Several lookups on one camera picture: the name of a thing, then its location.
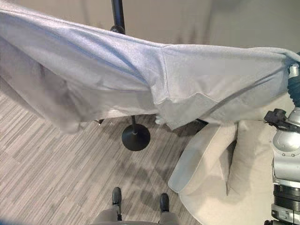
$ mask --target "stand pole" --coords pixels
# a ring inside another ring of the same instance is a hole
[[[111,31],[125,34],[122,0],[112,0],[112,13],[114,26]],[[131,121],[132,124],[122,133],[122,142],[131,151],[143,150],[150,142],[150,132],[145,126],[136,124],[135,116],[131,116]]]

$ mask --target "wall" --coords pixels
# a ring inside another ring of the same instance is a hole
[[[13,0],[35,10],[110,29],[110,0]],[[162,43],[300,51],[298,0],[123,0],[127,34]]]

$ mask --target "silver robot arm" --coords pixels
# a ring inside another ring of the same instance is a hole
[[[282,109],[269,111],[264,120],[277,128],[273,138],[274,204],[276,220],[265,225],[300,225],[300,74],[299,65],[289,68],[289,94],[295,104],[288,118]]]

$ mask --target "person's foot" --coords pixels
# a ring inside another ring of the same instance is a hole
[[[168,194],[163,193],[160,196],[160,211],[169,212],[169,210],[170,210],[169,196]]]
[[[121,202],[122,202],[122,192],[119,187],[115,187],[112,191],[112,205],[117,205],[119,207],[118,214],[121,215]]]

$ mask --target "striped gray carpet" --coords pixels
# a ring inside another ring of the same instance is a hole
[[[170,196],[182,224],[198,222],[167,181],[194,122],[173,132],[153,116],[137,116],[151,133],[149,146],[130,152],[121,133],[130,117],[89,122],[76,135],[62,135],[49,122],[0,94],[0,217],[29,225],[84,225],[110,206],[111,191],[123,192],[123,219],[157,222],[159,195]]]

